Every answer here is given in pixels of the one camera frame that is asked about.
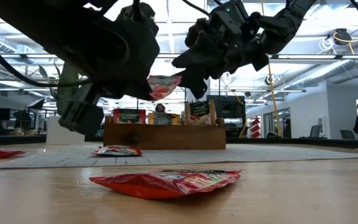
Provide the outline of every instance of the gray mat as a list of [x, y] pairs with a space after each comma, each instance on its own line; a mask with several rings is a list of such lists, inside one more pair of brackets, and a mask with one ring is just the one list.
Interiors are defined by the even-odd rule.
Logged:
[[60, 150], [15, 159], [0, 169], [48, 167], [96, 167], [203, 164], [210, 162], [301, 161], [312, 159], [350, 159], [358, 154], [290, 146], [233, 144], [226, 150], [146, 150], [142, 157], [98, 157], [94, 146], [63, 146]]

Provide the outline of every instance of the wall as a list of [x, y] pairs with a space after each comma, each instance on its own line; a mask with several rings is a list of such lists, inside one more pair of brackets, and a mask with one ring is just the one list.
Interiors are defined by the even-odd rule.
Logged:
[[331, 138], [342, 139], [340, 130], [352, 131], [356, 121], [358, 85], [328, 85], [327, 91]]
[[[326, 128], [326, 137], [330, 138], [327, 86], [323, 81], [317, 87], [306, 88], [306, 93], [290, 93], [284, 101], [277, 102], [277, 109], [290, 108], [291, 113], [291, 136], [299, 138], [310, 135], [310, 129], [318, 124], [318, 118], [325, 116], [323, 126]], [[267, 106], [258, 106], [247, 110], [247, 117], [263, 115], [273, 112], [273, 103]]]
[[8, 92], [8, 96], [0, 95], [0, 108], [10, 108], [15, 110], [23, 110], [27, 105], [31, 104], [39, 97], [32, 95], [19, 95], [16, 92]]

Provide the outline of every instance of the wooden table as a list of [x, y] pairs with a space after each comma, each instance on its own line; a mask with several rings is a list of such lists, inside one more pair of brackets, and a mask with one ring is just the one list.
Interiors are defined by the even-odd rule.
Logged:
[[[0, 148], [29, 154], [54, 150], [44, 144]], [[211, 194], [167, 201], [119, 195], [88, 180], [168, 167], [244, 169], [244, 174]], [[192, 222], [358, 223], [358, 159], [0, 170], [0, 224]]]

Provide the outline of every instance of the ceiling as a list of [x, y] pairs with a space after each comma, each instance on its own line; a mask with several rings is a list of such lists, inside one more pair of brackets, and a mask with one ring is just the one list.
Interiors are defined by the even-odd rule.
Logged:
[[[142, 1], [150, 4], [154, 9], [155, 22], [160, 30], [157, 35], [157, 41], [160, 46], [161, 54], [180, 54], [184, 52], [187, 47], [185, 37], [187, 30], [192, 26], [195, 21], [200, 17], [205, 17], [204, 14], [187, 6], [181, 0], [147, 0]], [[212, 0], [191, 0], [193, 4], [206, 9], [212, 10], [216, 4]], [[355, 49], [358, 47], [358, 12], [346, 0], [327, 0], [326, 4], [316, 4], [308, 12], [305, 20], [302, 23], [296, 37], [280, 52], [283, 55], [325, 55], [325, 54], [350, 54], [349, 46], [333, 45], [331, 39], [325, 40], [327, 35], [334, 32], [336, 28], [346, 28], [348, 33], [351, 34]], [[105, 16], [114, 20], [122, 7], [132, 4], [132, 0], [118, 1]], [[266, 16], [273, 16], [284, 7], [284, 0], [265, 0], [263, 4], [263, 12]], [[244, 3], [245, 9], [250, 14], [254, 11], [262, 13], [262, 4], [260, 1], [250, 0]], [[2, 54], [47, 54], [42, 46], [35, 43], [25, 35], [21, 34], [17, 29], [0, 19], [0, 52]], [[57, 70], [54, 63], [62, 70], [63, 62], [56, 58], [44, 55], [46, 58], [33, 58], [31, 64], [23, 62], [18, 59], [9, 59], [8, 62], [16, 67], [16, 69], [31, 77], [42, 81], [43, 78], [38, 73], [38, 65], [46, 69], [50, 77], [58, 78]], [[181, 71], [174, 68], [170, 62], [172, 60], [165, 58], [156, 59], [150, 71], [151, 75], [173, 75]], [[326, 62], [322, 60], [272, 60], [271, 71], [273, 76], [279, 80], [277, 83], [290, 82], [296, 79], [299, 75], [307, 72]], [[223, 75], [223, 81], [234, 89], [264, 89], [267, 86], [264, 79], [269, 75], [268, 67], [256, 72], [251, 65], [241, 67], [236, 73], [227, 76]], [[0, 66], [0, 79], [9, 78], [10, 74]], [[0, 88], [32, 88], [32, 86], [21, 82], [7, 82], [0, 81]], [[211, 80], [211, 89], [219, 89], [219, 80]], [[36, 95], [48, 96], [47, 90], [32, 91]], [[167, 103], [167, 109], [172, 113], [180, 113], [183, 110], [185, 100], [185, 92], [181, 88], [177, 88], [175, 94], [169, 96], [164, 103]], [[106, 100], [112, 108], [126, 107], [136, 108], [137, 100], [125, 97], [121, 100]], [[155, 103], [141, 102], [139, 108], [152, 110]]]

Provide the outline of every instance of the snack box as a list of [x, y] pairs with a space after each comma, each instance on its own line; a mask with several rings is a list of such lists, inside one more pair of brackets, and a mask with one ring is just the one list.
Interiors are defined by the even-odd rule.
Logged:
[[152, 112], [149, 113], [149, 124], [180, 125], [180, 115]]
[[114, 124], [145, 124], [146, 110], [137, 109], [114, 109], [113, 123]]
[[215, 125], [216, 109], [213, 100], [188, 103], [185, 106], [188, 125]]

